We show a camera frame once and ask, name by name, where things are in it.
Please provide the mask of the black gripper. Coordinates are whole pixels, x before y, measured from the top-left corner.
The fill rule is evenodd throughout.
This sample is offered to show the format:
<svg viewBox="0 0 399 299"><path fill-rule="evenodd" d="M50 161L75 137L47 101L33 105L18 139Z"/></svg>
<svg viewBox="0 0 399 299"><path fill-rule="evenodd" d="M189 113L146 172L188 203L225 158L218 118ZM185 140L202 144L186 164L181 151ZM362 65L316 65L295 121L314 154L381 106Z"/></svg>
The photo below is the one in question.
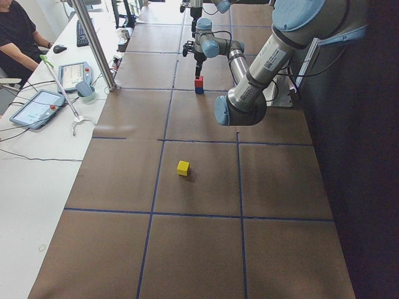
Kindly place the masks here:
<svg viewBox="0 0 399 299"><path fill-rule="evenodd" d="M196 35L197 19L202 16L203 1L202 0L183 0L180 4L180 12L184 12L185 9L190 10L190 16L193 18L191 22L191 36Z"/></svg>
<svg viewBox="0 0 399 299"><path fill-rule="evenodd" d="M206 60L206 56L204 55L204 53L196 49L196 44L193 40L188 40L186 43L183 44L183 57L187 57L189 53L193 54L193 57L196 61L195 77L200 78L203 62Z"/></svg>

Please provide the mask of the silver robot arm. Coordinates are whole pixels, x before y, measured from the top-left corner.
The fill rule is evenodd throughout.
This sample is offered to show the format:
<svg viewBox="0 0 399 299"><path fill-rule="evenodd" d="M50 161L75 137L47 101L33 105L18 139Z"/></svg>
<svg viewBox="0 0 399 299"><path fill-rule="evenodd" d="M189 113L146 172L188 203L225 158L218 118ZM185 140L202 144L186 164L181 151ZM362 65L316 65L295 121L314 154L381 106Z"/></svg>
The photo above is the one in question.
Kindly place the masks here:
<svg viewBox="0 0 399 299"><path fill-rule="evenodd" d="M367 28L369 1L271 1L272 26L268 38L252 64L247 64L243 43L215 36L211 20L202 17L202 1L184 1L193 18L193 40L183 45L183 55L192 53L197 78L208 58L228 59L236 86L214 104L214 116L221 126L251 126L267 111L263 91L296 50L305 49L317 38L329 44L346 44L361 39Z"/></svg>

